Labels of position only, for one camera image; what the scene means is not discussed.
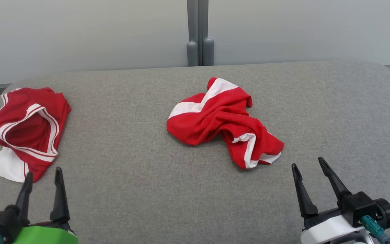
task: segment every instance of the red and white cloth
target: red and white cloth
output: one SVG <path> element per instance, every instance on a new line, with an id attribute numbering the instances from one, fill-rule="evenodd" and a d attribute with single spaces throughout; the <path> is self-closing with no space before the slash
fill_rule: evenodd
<path id="1" fill-rule="evenodd" d="M 174 107 L 167 130 L 189 145 L 209 142 L 219 133 L 240 168 L 272 164 L 281 155 L 284 143 L 249 116 L 245 109 L 251 106 L 252 98 L 242 88 L 213 77 L 207 93 L 198 93 Z"/>
<path id="2" fill-rule="evenodd" d="M 18 88 L 1 98 L 0 176 L 24 182 L 31 171 L 36 182 L 57 156 L 70 105 L 50 88 Z"/>

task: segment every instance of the white partition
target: white partition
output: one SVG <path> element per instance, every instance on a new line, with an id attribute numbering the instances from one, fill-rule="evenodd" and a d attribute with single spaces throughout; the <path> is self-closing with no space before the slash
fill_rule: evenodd
<path id="1" fill-rule="evenodd" d="M 186 66 L 181 0 L 0 0 L 0 84 L 64 71 Z"/>
<path id="2" fill-rule="evenodd" d="M 390 0 L 210 0 L 215 65 L 364 59 L 390 64 Z"/>

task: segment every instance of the gray vertical frame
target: gray vertical frame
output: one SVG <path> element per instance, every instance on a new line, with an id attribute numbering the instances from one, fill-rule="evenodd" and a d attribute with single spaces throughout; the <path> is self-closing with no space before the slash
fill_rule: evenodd
<path id="1" fill-rule="evenodd" d="M 209 0 L 187 0 L 189 42 L 188 66 L 213 65 L 214 41 L 208 37 Z"/>

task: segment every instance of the green plastic part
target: green plastic part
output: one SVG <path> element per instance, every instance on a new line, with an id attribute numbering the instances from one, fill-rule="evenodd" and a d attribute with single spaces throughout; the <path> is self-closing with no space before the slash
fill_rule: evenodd
<path id="1" fill-rule="evenodd" d="M 78 238 L 63 229 L 29 226 L 20 230 L 13 244 L 78 244 Z"/>

